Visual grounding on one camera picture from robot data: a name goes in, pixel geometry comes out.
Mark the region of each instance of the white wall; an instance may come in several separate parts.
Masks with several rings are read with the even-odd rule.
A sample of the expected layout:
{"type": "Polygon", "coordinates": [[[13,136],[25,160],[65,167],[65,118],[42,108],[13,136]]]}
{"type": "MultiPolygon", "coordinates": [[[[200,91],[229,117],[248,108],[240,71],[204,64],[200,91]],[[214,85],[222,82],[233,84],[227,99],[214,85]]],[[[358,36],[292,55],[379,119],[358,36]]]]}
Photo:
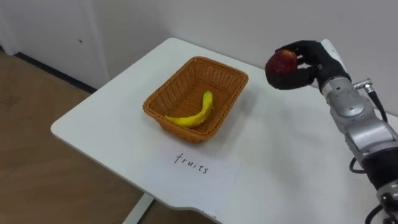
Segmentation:
{"type": "Polygon", "coordinates": [[[93,38],[86,3],[86,0],[0,0],[0,19],[3,18],[0,26],[8,27],[23,54],[100,88],[110,77],[93,38]]]}
{"type": "Polygon", "coordinates": [[[0,0],[0,45],[8,55],[14,55],[18,53],[19,46],[17,45],[15,38],[9,30],[9,25],[4,16],[4,11],[1,6],[0,0]]]}
{"type": "Polygon", "coordinates": [[[94,4],[113,76],[171,36],[258,67],[281,45],[328,38],[353,80],[373,78],[384,106],[398,114],[397,0],[94,0],[94,4]]]}

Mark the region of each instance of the basket rim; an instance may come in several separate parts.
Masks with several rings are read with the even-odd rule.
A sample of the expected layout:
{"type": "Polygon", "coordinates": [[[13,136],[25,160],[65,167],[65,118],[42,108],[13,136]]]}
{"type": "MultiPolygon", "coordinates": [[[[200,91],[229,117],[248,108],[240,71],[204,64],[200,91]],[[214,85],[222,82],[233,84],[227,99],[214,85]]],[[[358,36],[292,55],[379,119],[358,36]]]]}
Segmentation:
{"type": "Polygon", "coordinates": [[[237,100],[238,96],[243,91],[243,88],[246,86],[248,80],[249,80],[248,75],[245,72],[243,72],[241,70],[238,70],[237,68],[233,68],[233,67],[231,67],[229,65],[225,65],[225,64],[223,64],[221,62],[217,62],[216,60],[212,60],[212,59],[207,58],[207,57],[194,56],[190,60],[188,60],[181,68],[179,68],[166,82],[164,82],[160,87],[158,87],[158,89],[156,89],[156,91],[153,92],[146,99],[146,101],[144,102],[142,107],[144,109],[144,112],[146,114],[148,114],[149,116],[153,117],[161,126],[163,126],[163,124],[172,125],[172,126],[175,126],[176,128],[178,128],[180,132],[189,132],[190,134],[194,134],[197,137],[200,137],[202,139],[208,139],[208,138],[212,137],[216,133],[216,131],[221,127],[221,124],[223,123],[226,115],[229,113],[230,108],[233,106],[234,102],[237,100]],[[222,109],[220,110],[220,111],[222,111],[222,113],[219,113],[219,116],[217,116],[215,118],[215,120],[217,120],[217,122],[215,122],[212,126],[210,126],[210,128],[208,128],[205,132],[196,131],[196,130],[193,130],[193,129],[189,129],[189,128],[178,126],[178,125],[166,120],[164,118],[164,116],[162,116],[158,112],[156,112],[156,111],[154,111],[154,110],[149,108],[149,105],[162,92],[162,90],[165,87],[169,86],[176,78],[178,78],[178,76],[188,66],[190,66],[192,63],[194,63],[196,60],[208,61],[208,62],[217,64],[218,66],[227,68],[228,70],[233,70],[237,75],[239,75],[242,78],[242,82],[237,87],[237,89],[235,89],[233,96],[223,105],[222,109]]]}

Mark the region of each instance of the table leg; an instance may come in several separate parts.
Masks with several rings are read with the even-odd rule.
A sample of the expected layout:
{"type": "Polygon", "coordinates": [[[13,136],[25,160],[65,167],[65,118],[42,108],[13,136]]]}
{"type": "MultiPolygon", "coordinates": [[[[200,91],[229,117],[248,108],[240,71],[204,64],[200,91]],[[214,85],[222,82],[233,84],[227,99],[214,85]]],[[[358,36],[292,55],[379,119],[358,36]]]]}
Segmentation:
{"type": "Polygon", "coordinates": [[[151,195],[144,193],[123,224],[137,224],[153,200],[151,195]]]}

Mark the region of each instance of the black cable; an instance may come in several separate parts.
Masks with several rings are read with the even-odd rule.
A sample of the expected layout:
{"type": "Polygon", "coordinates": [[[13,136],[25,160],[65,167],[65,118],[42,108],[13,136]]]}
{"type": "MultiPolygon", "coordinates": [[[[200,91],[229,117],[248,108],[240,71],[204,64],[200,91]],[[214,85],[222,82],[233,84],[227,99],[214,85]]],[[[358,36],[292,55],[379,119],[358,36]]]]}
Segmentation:
{"type": "Polygon", "coordinates": [[[372,99],[374,105],[380,111],[383,121],[388,122],[386,111],[384,110],[383,104],[381,103],[379,97],[377,96],[376,91],[372,91],[372,92],[368,93],[368,96],[370,97],[370,99],[372,99]]]}
{"type": "Polygon", "coordinates": [[[378,205],[366,217],[365,224],[371,224],[373,218],[383,209],[383,206],[378,205]]]}
{"type": "Polygon", "coordinates": [[[355,162],[356,162],[356,159],[354,157],[353,160],[351,160],[351,162],[349,164],[349,171],[353,172],[354,174],[365,174],[365,170],[354,169],[355,162]]]}

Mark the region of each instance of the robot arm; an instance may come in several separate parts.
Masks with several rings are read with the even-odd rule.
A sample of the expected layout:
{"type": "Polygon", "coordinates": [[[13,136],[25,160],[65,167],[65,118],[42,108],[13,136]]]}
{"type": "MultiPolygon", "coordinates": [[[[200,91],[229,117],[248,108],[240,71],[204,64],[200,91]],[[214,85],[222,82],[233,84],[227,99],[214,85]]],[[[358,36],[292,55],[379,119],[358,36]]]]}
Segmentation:
{"type": "Polygon", "coordinates": [[[372,82],[366,80],[353,85],[329,40],[302,40],[276,52],[280,50],[294,52],[298,65],[306,63],[309,67],[280,74],[266,66],[269,84],[281,90],[291,90],[309,85],[314,80],[318,82],[338,130],[345,135],[349,149],[376,188],[377,198],[390,216],[384,223],[398,224],[398,135],[387,123],[372,82]],[[369,98],[359,94],[361,88],[367,91],[384,120],[376,116],[369,98]]]}

